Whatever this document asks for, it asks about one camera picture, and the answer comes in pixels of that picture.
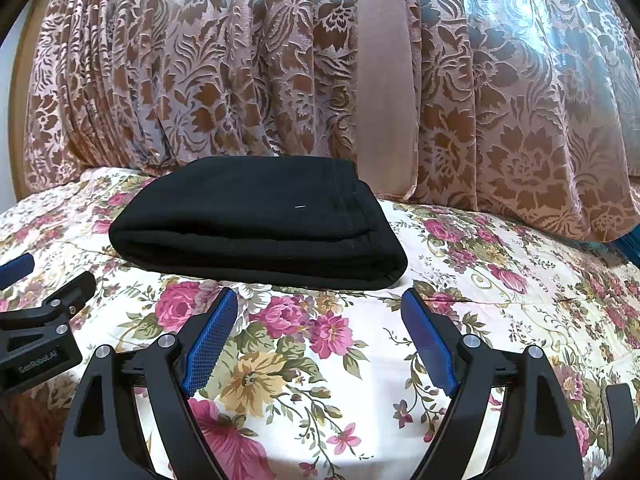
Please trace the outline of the black embroidered pants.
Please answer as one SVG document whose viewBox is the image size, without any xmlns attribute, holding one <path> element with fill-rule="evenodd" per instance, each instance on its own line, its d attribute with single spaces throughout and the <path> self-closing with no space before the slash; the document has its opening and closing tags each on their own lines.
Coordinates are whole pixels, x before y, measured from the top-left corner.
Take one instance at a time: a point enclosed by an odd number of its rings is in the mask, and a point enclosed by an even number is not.
<svg viewBox="0 0 640 480">
<path fill-rule="evenodd" d="M 153 180 L 110 226 L 143 269 L 212 280 L 378 290 L 408 258 L 346 159 L 213 156 Z"/>
</svg>

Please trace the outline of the floral quilt bedspread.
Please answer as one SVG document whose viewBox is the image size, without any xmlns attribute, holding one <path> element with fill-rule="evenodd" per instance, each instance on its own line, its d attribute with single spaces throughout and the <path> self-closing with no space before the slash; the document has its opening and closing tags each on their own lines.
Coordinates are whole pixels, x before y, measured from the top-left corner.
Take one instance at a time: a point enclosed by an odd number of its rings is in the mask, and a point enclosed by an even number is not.
<svg viewBox="0 0 640 480">
<path fill-rule="evenodd" d="M 1 216 L 1 257 L 35 270 L 6 289 L 6 311 L 35 307 L 82 272 L 96 293 L 73 319 L 90 358 L 146 347 L 203 312 L 221 284 L 146 272 L 107 231 L 145 187 L 130 170 L 86 172 Z M 408 256 L 378 292 L 235 284 L 239 317 L 191 408 L 233 479 L 405 479 L 448 405 L 401 321 L 414 288 L 488 346 L 544 349 L 567 400 L 587 478 L 608 464 L 602 393 L 639 387 L 639 271 L 614 247 L 562 242 L 480 212 L 384 203 Z"/>
</svg>

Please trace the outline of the blue cloth behind bed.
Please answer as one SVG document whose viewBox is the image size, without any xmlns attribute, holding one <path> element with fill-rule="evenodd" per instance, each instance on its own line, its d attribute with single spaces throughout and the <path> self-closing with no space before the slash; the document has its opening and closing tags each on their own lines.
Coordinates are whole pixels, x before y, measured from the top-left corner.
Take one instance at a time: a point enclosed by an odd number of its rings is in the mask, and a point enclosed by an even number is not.
<svg viewBox="0 0 640 480">
<path fill-rule="evenodd" d="M 631 261 L 635 266 L 640 266 L 640 235 L 639 228 L 618 238 L 614 245 Z"/>
</svg>

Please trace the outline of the pink brown floral curtain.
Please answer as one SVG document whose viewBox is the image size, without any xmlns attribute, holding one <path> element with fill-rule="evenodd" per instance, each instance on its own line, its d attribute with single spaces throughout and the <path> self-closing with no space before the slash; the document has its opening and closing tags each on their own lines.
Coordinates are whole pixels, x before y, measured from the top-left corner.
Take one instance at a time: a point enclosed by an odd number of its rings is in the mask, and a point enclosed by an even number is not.
<svg viewBox="0 0 640 480">
<path fill-rule="evenodd" d="M 214 155 L 609 242 L 639 222 L 639 38 L 615 0 L 49 1 L 29 190 Z"/>
</svg>

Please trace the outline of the wooden door frame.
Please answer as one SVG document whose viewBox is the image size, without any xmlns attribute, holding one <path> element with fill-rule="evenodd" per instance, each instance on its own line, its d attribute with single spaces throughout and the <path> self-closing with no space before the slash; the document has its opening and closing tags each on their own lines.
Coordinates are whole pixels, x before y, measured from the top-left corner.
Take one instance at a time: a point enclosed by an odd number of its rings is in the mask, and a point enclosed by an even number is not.
<svg viewBox="0 0 640 480">
<path fill-rule="evenodd" d="M 12 28 L 16 32 L 16 41 L 9 71 L 6 119 L 9 167 L 13 192 L 18 202 L 32 194 L 26 184 L 23 156 L 29 76 L 43 14 L 43 10 L 36 8 L 25 9 L 18 17 L 18 26 Z"/>
</svg>

